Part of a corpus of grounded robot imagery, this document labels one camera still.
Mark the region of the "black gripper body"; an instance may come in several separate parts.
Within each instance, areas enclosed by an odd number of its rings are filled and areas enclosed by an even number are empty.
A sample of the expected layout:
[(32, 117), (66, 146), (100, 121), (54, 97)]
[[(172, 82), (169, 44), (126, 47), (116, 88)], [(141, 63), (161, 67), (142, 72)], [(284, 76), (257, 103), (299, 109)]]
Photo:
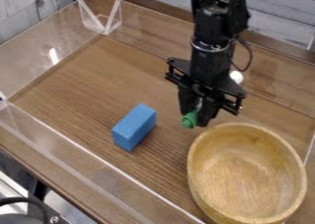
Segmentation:
[(224, 45), (205, 45), (190, 41), (190, 59), (169, 57), (165, 79), (177, 88), (192, 90), (197, 97), (196, 109), (200, 110), (204, 98), (220, 101), (221, 108), (233, 115), (238, 114), (245, 98), (245, 91), (229, 78), (229, 69), (234, 66), (232, 55), (234, 41)]

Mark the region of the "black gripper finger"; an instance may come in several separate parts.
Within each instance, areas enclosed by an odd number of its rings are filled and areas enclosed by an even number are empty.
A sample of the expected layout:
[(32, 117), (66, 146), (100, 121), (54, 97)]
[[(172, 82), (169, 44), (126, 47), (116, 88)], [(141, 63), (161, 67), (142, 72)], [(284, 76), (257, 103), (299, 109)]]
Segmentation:
[(192, 90), (184, 87), (178, 87), (178, 102), (181, 115), (193, 111), (197, 106), (197, 96)]
[(200, 110), (197, 111), (196, 116), (196, 125), (198, 127), (205, 127), (209, 123), (209, 120), (216, 117), (221, 108), (221, 103), (218, 100), (212, 98), (204, 98), (201, 101)]

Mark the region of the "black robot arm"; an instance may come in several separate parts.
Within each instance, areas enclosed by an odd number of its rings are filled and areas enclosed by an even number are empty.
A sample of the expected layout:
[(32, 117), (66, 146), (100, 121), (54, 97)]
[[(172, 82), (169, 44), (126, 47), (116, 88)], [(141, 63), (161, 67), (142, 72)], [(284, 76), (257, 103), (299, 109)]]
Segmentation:
[(245, 0), (190, 0), (194, 30), (190, 58), (166, 59), (165, 79), (177, 85), (181, 126), (204, 127), (224, 110), (236, 115), (245, 91), (229, 75), (234, 46), (249, 13)]

